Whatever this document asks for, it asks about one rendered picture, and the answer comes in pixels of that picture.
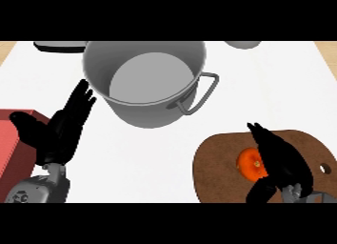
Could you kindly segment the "orange squash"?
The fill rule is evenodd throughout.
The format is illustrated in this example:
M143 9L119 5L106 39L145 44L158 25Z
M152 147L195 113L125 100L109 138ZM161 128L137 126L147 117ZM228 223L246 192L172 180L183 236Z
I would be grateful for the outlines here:
M252 182L268 177L265 166L261 159L261 153L256 148L246 148L236 159L236 168L242 176Z

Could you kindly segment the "grey round bowl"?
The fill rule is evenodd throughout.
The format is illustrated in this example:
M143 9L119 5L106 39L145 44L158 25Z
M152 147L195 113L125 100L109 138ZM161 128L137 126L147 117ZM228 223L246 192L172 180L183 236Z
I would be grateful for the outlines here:
M248 50L255 48L261 41L227 41L227 44L237 49Z

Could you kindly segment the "red box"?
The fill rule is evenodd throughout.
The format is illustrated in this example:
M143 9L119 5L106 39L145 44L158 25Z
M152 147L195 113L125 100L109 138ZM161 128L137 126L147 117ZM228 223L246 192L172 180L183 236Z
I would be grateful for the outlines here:
M37 150L19 140L13 112L0 110L0 203L16 183L31 176L37 160Z

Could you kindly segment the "brown wooden cutting board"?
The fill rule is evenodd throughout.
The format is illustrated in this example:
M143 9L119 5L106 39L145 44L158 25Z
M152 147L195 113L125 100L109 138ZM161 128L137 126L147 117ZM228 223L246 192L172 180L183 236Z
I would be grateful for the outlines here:
M307 132L274 131L296 147L314 175L314 190L337 199L337 161L324 143ZM202 203L245 203L254 187L236 168L242 151L258 146L249 132L221 133L202 142L195 157L195 185Z

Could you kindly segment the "grey metal pot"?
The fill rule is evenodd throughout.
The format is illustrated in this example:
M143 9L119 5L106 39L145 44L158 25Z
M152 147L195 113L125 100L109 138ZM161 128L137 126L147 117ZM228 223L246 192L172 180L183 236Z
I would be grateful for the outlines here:
M117 116L133 126L161 128L200 109L199 80L206 48L200 41L91 41L83 71Z

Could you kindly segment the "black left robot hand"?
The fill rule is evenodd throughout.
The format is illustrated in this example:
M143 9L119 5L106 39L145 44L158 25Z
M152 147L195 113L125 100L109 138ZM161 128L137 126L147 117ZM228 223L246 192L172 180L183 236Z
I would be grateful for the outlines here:
M89 82L81 79L63 109L55 113L47 123L27 112L10 114L19 140L37 149L40 166L49 163L65 165L72 160L83 126L96 101Z

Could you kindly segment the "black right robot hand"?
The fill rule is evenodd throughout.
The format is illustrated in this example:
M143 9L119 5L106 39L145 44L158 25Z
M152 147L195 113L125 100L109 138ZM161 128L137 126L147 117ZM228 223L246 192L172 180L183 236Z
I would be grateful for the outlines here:
M314 192L314 176L308 163L295 146L259 123L249 123L248 127L258 143L268 176L255 183L246 202L267 203L277 191L282 191L284 202L295 203Z

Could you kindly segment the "dark grey flat appliance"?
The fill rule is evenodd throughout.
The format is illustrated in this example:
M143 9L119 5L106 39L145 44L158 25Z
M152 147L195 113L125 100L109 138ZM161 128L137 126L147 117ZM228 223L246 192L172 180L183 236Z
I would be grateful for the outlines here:
M34 46L40 51L59 53L81 53L84 52L86 41L35 41Z

